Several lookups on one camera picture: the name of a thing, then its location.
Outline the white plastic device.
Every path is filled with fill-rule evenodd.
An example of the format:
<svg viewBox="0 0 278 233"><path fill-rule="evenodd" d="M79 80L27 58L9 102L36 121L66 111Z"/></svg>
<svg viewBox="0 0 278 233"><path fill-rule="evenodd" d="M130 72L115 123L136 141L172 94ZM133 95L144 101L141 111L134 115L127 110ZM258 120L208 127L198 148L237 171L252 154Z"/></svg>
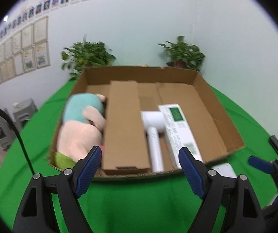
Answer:
<svg viewBox="0 0 278 233"><path fill-rule="evenodd" d="M222 163L212 167L213 170L218 172L223 177L237 178L237 175L229 163Z"/></svg>

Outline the white green printed box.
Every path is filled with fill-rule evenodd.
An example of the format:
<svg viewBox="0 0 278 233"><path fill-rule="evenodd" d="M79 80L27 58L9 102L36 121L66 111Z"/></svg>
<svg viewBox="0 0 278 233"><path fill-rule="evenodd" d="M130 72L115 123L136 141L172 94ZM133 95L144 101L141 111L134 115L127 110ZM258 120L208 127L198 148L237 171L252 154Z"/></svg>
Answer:
<svg viewBox="0 0 278 233"><path fill-rule="evenodd" d="M187 147L196 160L203 162L195 137L179 104L159 105L165 119L165 137L174 168L181 169L179 150Z"/></svg>

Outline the white hair dryer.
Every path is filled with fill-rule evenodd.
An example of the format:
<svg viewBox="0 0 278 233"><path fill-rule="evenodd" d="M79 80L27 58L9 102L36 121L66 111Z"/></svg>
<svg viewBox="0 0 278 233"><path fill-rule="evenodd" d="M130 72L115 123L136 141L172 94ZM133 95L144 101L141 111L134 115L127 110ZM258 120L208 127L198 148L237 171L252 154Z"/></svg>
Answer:
<svg viewBox="0 0 278 233"><path fill-rule="evenodd" d="M141 111L143 126L147 134L151 169L153 173L164 171L159 135L165 131L165 119L161 111Z"/></svg>

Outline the long brown cardboard carton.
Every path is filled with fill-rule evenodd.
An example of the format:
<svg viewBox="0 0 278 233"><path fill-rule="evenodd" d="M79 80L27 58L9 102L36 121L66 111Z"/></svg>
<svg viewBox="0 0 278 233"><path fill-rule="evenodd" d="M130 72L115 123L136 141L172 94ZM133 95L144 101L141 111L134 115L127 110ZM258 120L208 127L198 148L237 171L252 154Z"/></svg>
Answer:
<svg viewBox="0 0 278 233"><path fill-rule="evenodd" d="M135 81L111 82L101 167L107 175L140 174L151 168Z"/></svg>

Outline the pink plush doll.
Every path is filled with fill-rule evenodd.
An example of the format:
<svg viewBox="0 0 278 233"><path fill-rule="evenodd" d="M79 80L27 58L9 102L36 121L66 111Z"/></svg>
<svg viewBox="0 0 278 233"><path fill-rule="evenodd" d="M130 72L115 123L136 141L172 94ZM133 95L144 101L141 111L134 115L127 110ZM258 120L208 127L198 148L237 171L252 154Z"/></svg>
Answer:
<svg viewBox="0 0 278 233"><path fill-rule="evenodd" d="M93 146L102 145L106 102L107 97L101 94L79 93L69 97L54 155L58 169L74 167Z"/></svg>

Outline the large open cardboard box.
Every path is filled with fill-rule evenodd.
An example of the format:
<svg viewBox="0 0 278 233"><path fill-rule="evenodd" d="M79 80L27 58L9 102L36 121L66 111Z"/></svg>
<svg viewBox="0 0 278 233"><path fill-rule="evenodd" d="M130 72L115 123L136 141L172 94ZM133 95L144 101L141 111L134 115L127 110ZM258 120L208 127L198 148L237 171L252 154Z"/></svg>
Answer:
<svg viewBox="0 0 278 233"><path fill-rule="evenodd" d="M179 104L195 137L203 163L222 159L244 147L240 133L231 118L208 83L198 72L170 67L88 68L81 74L69 97L79 93L101 94L107 97L108 102L112 81L135 81L138 83L140 112L159 111L159 105ZM58 133L62 125L63 112L56 126L49 150L49 163L57 170L60 169L55 166L54 155ZM153 173L150 168L148 172L140 174L107 175L100 165L96 178L101 180L135 179L179 173L181 169L173 166L165 131L159 135L159 141L164 171Z"/></svg>

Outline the grey stacked stools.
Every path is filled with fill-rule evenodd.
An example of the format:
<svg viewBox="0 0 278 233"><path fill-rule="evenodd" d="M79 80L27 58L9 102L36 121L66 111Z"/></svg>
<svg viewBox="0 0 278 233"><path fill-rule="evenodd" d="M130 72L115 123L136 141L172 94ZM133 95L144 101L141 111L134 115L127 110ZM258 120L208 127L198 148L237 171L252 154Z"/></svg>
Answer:
<svg viewBox="0 0 278 233"><path fill-rule="evenodd" d="M26 99L20 103L14 104L14 111L12 112L13 119L9 111L5 108L4 112L9 116L12 123L18 131L31 120L32 116L37 112L37 106L32 98ZM16 139L15 132L10 124L0 117L0 146L3 151L7 151L14 140Z"/></svg>

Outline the left potted green plant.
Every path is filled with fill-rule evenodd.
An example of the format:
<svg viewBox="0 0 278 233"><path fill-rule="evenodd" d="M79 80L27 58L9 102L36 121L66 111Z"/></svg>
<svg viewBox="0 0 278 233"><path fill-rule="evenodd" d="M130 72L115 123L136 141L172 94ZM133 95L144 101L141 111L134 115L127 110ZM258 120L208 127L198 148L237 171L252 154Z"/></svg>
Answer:
<svg viewBox="0 0 278 233"><path fill-rule="evenodd" d="M69 80L74 81L86 68L112 66L116 57L104 42L89 42L85 35L82 42L64 47L61 59L63 61L61 69L68 70Z"/></svg>

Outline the potted green plant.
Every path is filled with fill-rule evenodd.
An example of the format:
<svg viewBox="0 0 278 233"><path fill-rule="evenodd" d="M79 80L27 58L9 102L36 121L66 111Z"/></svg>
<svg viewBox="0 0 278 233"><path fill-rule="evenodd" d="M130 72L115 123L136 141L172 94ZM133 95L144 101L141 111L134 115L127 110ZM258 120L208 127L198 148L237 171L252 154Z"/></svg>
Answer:
<svg viewBox="0 0 278 233"><path fill-rule="evenodd" d="M158 44L164 49L164 53L169 57L167 66L174 68L182 68L200 72L205 55L200 51L199 47L188 44L184 41L184 36L178 36L177 42Z"/></svg>
<svg viewBox="0 0 278 233"><path fill-rule="evenodd" d="M82 42L64 47L61 59L63 61L61 69L68 70L69 80L74 81L86 68L112 66L116 57L104 42L89 42L85 35Z"/></svg>

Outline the right potted green plant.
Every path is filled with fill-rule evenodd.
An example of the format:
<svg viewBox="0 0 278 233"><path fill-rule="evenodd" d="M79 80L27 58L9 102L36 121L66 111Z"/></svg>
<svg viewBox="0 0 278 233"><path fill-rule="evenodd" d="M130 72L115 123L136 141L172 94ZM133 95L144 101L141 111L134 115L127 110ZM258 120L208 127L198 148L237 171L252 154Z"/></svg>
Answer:
<svg viewBox="0 0 278 233"><path fill-rule="evenodd" d="M169 57L167 66L174 68L182 68L200 72L205 55L200 51L199 47L188 44L184 41L184 36L178 36L177 42L158 44L164 49L164 53Z"/></svg>

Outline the framed certificates on wall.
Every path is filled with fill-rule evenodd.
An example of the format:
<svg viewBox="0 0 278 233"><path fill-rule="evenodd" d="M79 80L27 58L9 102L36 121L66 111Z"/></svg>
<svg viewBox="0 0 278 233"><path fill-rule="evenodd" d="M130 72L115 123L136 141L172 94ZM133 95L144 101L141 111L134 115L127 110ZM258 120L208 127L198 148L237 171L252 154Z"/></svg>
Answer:
<svg viewBox="0 0 278 233"><path fill-rule="evenodd" d="M19 28L0 44L0 85L51 65L48 42L49 17Z"/></svg>

